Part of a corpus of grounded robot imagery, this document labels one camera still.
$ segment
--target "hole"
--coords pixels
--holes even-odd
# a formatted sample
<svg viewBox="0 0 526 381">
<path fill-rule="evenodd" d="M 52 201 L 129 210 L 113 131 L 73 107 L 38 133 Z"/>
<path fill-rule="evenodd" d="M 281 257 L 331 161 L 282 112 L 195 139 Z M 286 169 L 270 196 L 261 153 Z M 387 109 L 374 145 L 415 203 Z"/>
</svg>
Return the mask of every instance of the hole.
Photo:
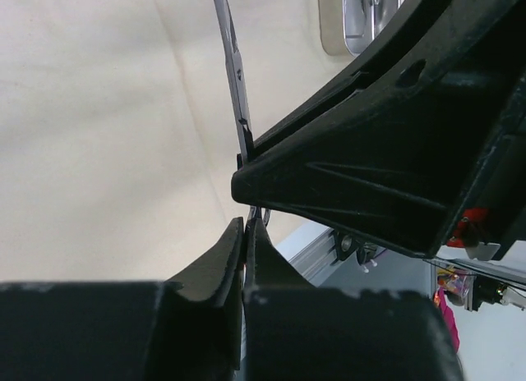
<svg viewBox="0 0 526 381">
<path fill-rule="evenodd" d="M 425 59 L 419 59 L 416 61 L 413 65 L 408 67 L 400 74 L 398 80 L 396 81 L 396 86 L 400 88 L 408 88 L 416 85 L 420 75 L 422 74 L 422 71 L 424 70 L 424 67 L 426 67 Z"/>
</svg>

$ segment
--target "beige wall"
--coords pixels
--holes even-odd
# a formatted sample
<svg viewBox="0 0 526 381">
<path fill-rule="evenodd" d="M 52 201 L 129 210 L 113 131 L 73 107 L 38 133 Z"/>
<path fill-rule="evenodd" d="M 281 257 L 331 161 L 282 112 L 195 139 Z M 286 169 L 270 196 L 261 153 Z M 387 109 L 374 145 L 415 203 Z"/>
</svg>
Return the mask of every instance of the beige wall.
<svg viewBox="0 0 526 381">
<path fill-rule="evenodd" d="M 230 0 L 260 135 L 346 61 L 317 0 Z M 0 280 L 166 278 L 246 215 L 212 0 L 0 0 Z M 301 223 L 275 214 L 278 242 Z"/>
</svg>

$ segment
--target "black plastic part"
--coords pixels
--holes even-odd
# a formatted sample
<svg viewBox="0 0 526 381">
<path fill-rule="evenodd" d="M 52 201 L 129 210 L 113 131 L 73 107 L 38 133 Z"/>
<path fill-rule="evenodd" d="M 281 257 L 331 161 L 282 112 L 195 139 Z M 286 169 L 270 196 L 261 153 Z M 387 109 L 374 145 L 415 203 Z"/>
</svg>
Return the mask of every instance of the black plastic part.
<svg viewBox="0 0 526 381">
<path fill-rule="evenodd" d="M 444 320 L 426 297 L 260 287 L 246 297 L 250 381 L 457 381 Z"/>
<path fill-rule="evenodd" d="M 473 310 L 478 311 L 482 303 L 494 305 L 501 303 L 502 293 L 499 290 L 506 289 L 503 282 L 484 276 L 476 276 L 473 281 Z"/>
<path fill-rule="evenodd" d="M 493 258 L 500 260 L 515 241 L 526 240 L 526 128 L 507 136 L 496 152 L 501 154 L 502 162 L 493 172 L 480 203 L 490 209 L 484 227 L 491 232 L 491 239 L 501 244 Z"/>
<path fill-rule="evenodd" d="M 242 218 L 168 282 L 0 284 L 1 380 L 230 381 Z"/>
<path fill-rule="evenodd" d="M 510 35 L 522 33 L 526 5 L 422 0 L 423 14 L 409 3 L 417 14 L 404 4 L 368 59 L 256 142 L 259 157 L 233 176 L 236 201 L 409 256 L 432 257 L 447 242 L 524 118 L 526 44 Z M 422 21 L 414 38 L 399 18 Z M 389 66 L 378 61 L 384 49 Z"/>
<path fill-rule="evenodd" d="M 358 264 L 368 264 L 376 257 L 377 246 L 364 245 L 356 251 L 356 261 Z"/>
<path fill-rule="evenodd" d="M 311 284 L 274 248 L 260 218 L 247 224 L 245 288 L 261 285 L 311 287 Z"/>
</svg>

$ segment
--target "pink object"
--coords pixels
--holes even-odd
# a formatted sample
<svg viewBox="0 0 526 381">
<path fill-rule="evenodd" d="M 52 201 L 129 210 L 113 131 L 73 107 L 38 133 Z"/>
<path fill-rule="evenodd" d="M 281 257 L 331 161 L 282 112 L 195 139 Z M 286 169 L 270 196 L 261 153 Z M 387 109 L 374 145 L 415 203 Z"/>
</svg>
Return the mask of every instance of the pink object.
<svg viewBox="0 0 526 381">
<path fill-rule="evenodd" d="M 457 329 L 457 324 L 454 321 L 453 310 L 447 305 L 445 300 L 444 288 L 439 288 L 438 296 L 440 298 L 438 308 L 441 310 L 442 315 L 444 316 L 445 324 L 450 330 L 451 338 L 453 339 L 454 351 L 458 352 L 460 346 L 459 330 Z"/>
</svg>

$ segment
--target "bolt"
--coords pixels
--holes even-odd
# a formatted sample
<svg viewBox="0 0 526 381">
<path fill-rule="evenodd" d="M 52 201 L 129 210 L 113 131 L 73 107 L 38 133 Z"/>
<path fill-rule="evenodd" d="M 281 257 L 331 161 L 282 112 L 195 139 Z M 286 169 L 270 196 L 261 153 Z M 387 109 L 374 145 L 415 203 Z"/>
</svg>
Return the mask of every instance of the bolt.
<svg viewBox="0 0 526 381">
<path fill-rule="evenodd" d="M 351 249 L 351 245 L 353 244 L 353 238 L 351 236 L 345 236 L 342 239 L 342 251 L 347 252 Z"/>
</svg>

